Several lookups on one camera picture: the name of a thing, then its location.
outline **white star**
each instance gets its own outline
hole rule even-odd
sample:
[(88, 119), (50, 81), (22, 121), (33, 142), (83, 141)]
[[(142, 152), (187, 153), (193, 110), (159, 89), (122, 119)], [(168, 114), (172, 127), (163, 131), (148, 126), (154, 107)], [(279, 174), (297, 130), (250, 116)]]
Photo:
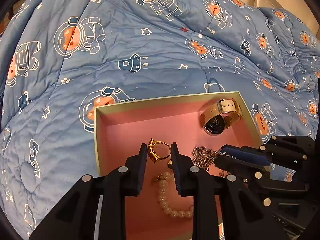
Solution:
[(152, 31), (149, 30), (149, 28), (141, 29), (141, 35), (148, 35), (148, 36), (150, 36), (150, 33), (152, 33)]
[(51, 110), (49, 109), (49, 106), (47, 106), (44, 111), (43, 111), (43, 115), (42, 118), (47, 119), (48, 114), (51, 112)]
[(181, 64), (181, 65), (180, 65), (180, 68), (178, 68), (178, 69), (182, 69), (182, 68), (186, 68), (186, 69), (187, 69), (187, 68), (188, 68), (188, 65), (183, 65), (183, 64)]

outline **ring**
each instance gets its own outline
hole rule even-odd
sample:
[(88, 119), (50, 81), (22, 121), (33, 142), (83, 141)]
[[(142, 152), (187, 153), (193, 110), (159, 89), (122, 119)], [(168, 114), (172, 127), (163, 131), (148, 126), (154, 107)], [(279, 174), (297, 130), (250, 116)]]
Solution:
[[(169, 148), (169, 155), (168, 156), (160, 157), (156, 154), (156, 151), (154, 150), (154, 146), (159, 143), (164, 144)], [(153, 139), (151, 139), (150, 142), (148, 143), (148, 156), (154, 163), (156, 163), (159, 160), (165, 160), (165, 159), (169, 158), (170, 154), (171, 154), (171, 147), (169, 146), (169, 144), (162, 142), (162, 141), (154, 141)]]

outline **bed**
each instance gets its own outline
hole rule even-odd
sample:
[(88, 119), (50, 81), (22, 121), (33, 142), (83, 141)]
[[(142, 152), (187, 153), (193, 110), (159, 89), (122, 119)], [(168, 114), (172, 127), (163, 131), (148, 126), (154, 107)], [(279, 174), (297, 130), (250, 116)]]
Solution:
[(26, 0), (0, 41), (0, 206), (28, 239), (83, 174), (98, 176), (100, 105), (240, 91), (263, 142), (314, 139), (319, 56), (299, 18), (240, 0)]

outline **bedding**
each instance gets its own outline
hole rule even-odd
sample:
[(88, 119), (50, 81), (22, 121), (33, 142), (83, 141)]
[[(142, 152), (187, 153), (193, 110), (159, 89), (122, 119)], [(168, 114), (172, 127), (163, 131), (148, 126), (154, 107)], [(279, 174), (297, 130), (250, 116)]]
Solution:
[(240, 0), (26, 0), (0, 41), (1, 208), (28, 239), (98, 176), (96, 106), (240, 91), (263, 142), (314, 139), (319, 56), (300, 19)]

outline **pink box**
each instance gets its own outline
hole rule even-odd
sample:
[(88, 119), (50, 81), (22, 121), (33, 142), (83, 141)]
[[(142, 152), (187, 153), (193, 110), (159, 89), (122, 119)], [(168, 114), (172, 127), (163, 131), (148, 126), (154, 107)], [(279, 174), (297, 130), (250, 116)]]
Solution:
[[(232, 98), (242, 109), (242, 120), (233, 123), (220, 135), (208, 135), (200, 125), (200, 114), (219, 99)], [(129, 156), (139, 153), (141, 143), (148, 144), (151, 138), (169, 145), (176, 142), (179, 152), (190, 157), (194, 146), (219, 150), (225, 144), (255, 148), (262, 144), (239, 92), (154, 98), (99, 106), (95, 109), (94, 134), (97, 168), (101, 176), (124, 165)], [(156, 152), (166, 156), (168, 148), (157, 145)], [(173, 173), (167, 167), (169, 160), (153, 163), (148, 159), (140, 195), (125, 199), (128, 240), (189, 240), (192, 237), (192, 219), (171, 218), (164, 214), (157, 202), (159, 186), (150, 183), (160, 173)], [(220, 169), (210, 166), (210, 174), (218, 176), (220, 172)], [(167, 189), (167, 201), (172, 209), (188, 211), (193, 205), (192, 197), (178, 195), (174, 180), (169, 180)], [(219, 222), (222, 223), (219, 206), (217, 210)], [(222, 236), (223, 225), (220, 224), (219, 228)]]

